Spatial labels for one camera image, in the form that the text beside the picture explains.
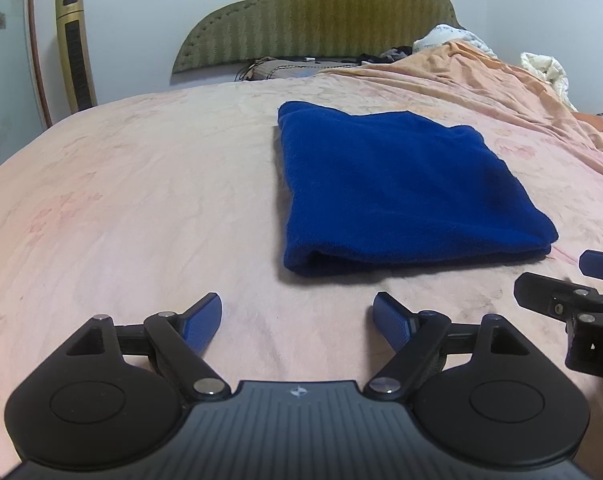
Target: gray ribbed panel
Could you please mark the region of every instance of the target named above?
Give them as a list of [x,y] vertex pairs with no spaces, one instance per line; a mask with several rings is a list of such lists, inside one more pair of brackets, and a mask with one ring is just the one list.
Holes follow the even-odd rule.
[[[297,386],[307,394],[297,397]],[[499,472],[447,456],[394,402],[366,399],[353,382],[246,382],[223,402],[200,404],[157,452],[92,473],[27,464],[10,480],[585,480],[564,462]]]

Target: white cloth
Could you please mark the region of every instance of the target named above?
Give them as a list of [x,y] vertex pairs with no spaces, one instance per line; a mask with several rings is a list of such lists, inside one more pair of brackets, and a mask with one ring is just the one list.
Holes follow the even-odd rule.
[[490,47],[484,43],[476,34],[473,34],[469,30],[463,30],[462,28],[454,28],[445,23],[437,25],[431,30],[425,38],[415,41],[413,44],[413,53],[416,54],[420,50],[425,48],[431,48],[434,46],[440,46],[446,41],[450,40],[461,40],[468,44],[471,44],[475,48],[481,50],[484,54],[490,57],[497,57],[497,55],[490,49]]
[[568,75],[560,62],[554,57],[531,54],[530,52],[522,52],[520,59],[521,67],[525,71],[548,83],[557,93],[563,104],[572,111],[577,111],[568,99]]

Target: mattress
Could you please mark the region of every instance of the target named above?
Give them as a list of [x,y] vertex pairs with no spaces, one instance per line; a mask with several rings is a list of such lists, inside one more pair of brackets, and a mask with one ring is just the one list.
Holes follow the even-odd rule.
[[[281,263],[290,195],[277,110],[289,100],[470,124],[552,219],[559,241],[533,264],[296,276]],[[589,399],[577,463],[603,479],[603,379],[566,370],[564,327],[518,307],[512,294],[524,271],[603,293],[603,282],[579,272],[586,249],[603,251],[603,118],[570,114],[542,82],[459,44],[388,66],[86,110],[0,167],[0,474],[18,463],[3,425],[8,395],[95,313],[138,323],[214,291],[224,314],[204,357],[233,387],[241,379],[363,383],[392,355],[371,321],[385,290],[454,322],[507,317]]]

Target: blue towel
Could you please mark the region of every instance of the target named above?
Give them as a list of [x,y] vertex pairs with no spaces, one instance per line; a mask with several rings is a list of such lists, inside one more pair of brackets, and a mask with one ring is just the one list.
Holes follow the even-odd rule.
[[436,262],[510,262],[558,238],[470,126],[411,112],[279,110],[292,191],[284,265],[304,276]]

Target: headboard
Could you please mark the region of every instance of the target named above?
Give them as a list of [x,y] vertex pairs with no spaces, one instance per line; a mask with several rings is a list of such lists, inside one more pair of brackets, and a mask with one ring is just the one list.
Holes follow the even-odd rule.
[[459,26],[450,0],[245,0],[201,20],[172,72],[266,56],[379,54],[438,23]]

